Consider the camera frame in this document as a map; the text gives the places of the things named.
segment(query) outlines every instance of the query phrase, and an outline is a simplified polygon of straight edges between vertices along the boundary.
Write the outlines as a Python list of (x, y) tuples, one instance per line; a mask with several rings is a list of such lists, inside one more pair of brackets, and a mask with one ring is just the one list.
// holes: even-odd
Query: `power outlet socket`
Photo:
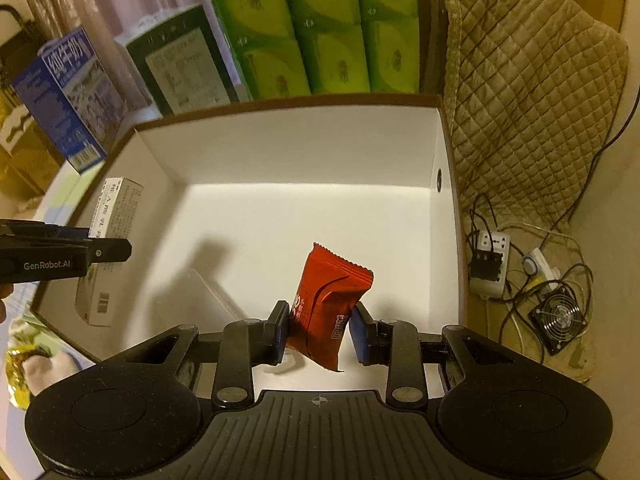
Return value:
[(469, 272), (469, 291), (482, 298), (501, 298), (504, 293), (504, 283), (507, 278), (511, 238), (507, 233), (480, 231), (478, 233), (476, 250), (482, 251), (481, 254), (485, 256), (489, 256), (487, 253), (490, 254), (491, 251), (491, 240), (494, 242), (494, 253), (502, 258), (497, 276), (495, 279), (486, 279), (484, 272), (478, 272), (478, 270), (482, 270), (482, 263), (478, 264), (476, 262), (476, 265), (472, 263)]

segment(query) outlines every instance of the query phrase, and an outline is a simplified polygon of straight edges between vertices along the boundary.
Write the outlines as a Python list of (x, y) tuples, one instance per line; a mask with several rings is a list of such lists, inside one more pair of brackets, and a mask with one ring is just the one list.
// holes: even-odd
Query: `hand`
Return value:
[[(4, 300), (8, 295), (14, 291), (14, 286), (11, 283), (6, 285), (0, 285), (0, 300)], [(6, 319), (6, 307), (4, 301), (0, 301), (0, 323)]]

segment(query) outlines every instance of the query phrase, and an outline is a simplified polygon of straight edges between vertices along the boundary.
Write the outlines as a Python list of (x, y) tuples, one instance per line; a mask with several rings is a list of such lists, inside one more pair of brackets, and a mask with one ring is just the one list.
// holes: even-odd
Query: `fan grille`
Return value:
[(583, 328), (582, 312), (573, 298), (552, 294), (542, 306), (542, 327), (558, 341), (571, 341)]

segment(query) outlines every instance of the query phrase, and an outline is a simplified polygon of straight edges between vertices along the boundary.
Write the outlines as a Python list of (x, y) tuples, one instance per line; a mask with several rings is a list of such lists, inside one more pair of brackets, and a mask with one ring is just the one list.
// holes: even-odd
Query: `ribbed black surface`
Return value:
[[(63, 478), (47, 473), (47, 480)], [(215, 416), (187, 453), (144, 480), (489, 480), (450, 454), (427, 421), (363, 392), (265, 392)], [(584, 473), (575, 480), (595, 480)]]

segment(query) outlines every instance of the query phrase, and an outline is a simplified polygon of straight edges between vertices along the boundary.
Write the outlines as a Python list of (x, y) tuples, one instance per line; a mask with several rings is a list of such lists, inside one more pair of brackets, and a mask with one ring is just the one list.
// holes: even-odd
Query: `open box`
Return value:
[[(182, 322), (222, 330), (199, 290), (238, 316), (265, 319), (290, 301), (313, 242), (371, 269), (362, 301), (375, 319), (420, 332), (463, 322), (466, 265), (449, 139), (438, 100), (352, 94), (231, 104), (133, 127), (72, 216), (88, 226), (102, 181), (145, 187), (111, 327), (74, 310), (77, 279), (43, 283), (32, 310), (79, 351), (104, 359)], [(348, 331), (340, 369), (300, 358), (254, 368), (264, 388), (384, 389)]]

